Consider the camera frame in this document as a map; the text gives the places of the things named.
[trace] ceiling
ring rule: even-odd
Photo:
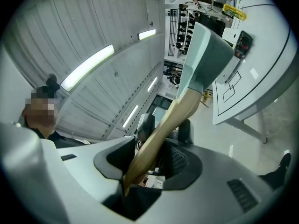
[[[156,35],[137,39],[154,28]],[[28,0],[12,19],[5,46],[37,87],[49,73],[60,84],[84,60],[113,45],[115,54],[70,92],[58,91],[57,130],[96,142],[130,135],[149,108],[162,81],[164,29],[164,0]]]

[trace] white floor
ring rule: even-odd
[[[258,175],[277,169],[285,152],[292,155],[292,167],[297,158],[295,125],[299,121],[299,79],[276,102],[245,120],[247,125],[267,135],[266,144],[230,125],[215,126],[212,117],[213,105],[207,108],[200,104],[190,118],[194,144],[227,155],[233,146],[232,157]]]

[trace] table leg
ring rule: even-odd
[[[230,118],[225,121],[225,123],[242,130],[243,132],[251,135],[252,137],[260,140],[262,143],[267,143],[267,137],[256,131],[255,129],[251,128],[250,126],[246,125],[244,122],[239,121],[236,118]]]

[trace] wooden handle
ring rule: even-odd
[[[200,100],[199,92],[187,88],[181,98],[172,102],[157,128],[132,160],[124,176],[125,194],[128,193],[129,186],[136,178],[148,172],[167,136],[195,113]]]

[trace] fluorescent light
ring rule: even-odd
[[[133,114],[135,113],[135,111],[137,110],[138,105],[135,106],[135,108],[133,109],[133,111],[130,113],[129,117],[127,118],[126,122],[123,124],[123,128],[126,127],[126,125],[128,124],[129,120],[132,118]]]
[[[153,115],[154,115],[154,113],[156,112],[156,109],[157,109],[157,107],[155,108],[155,110],[154,110],[154,112],[153,112]]]
[[[154,35],[156,34],[156,29],[152,29],[152,30],[149,30],[149,31],[146,31],[146,32],[141,32],[141,33],[138,33],[138,39],[139,40],[142,40],[144,38],[147,38],[151,35]]]
[[[153,84],[155,83],[155,81],[157,80],[157,77],[153,80],[153,82],[150,84],[150,86],[148,87],[148,92],[150,91],[151,87],[153,86]]]
[[[78,81],[86,75],[93,67],[98,65],[101,61],[114,53],[113,45],[109,45],[104,49],[93,54],[90,58],[80,64],[75,70],[68,75],[68,77],[61,83],[61,86],[70,91]]]
[[[231,146],[229,147],[229,153],[228,153],[228,155],[229,155],[230,158],[233,157],[233,150],[234,150],[234,145],[231,145]]]

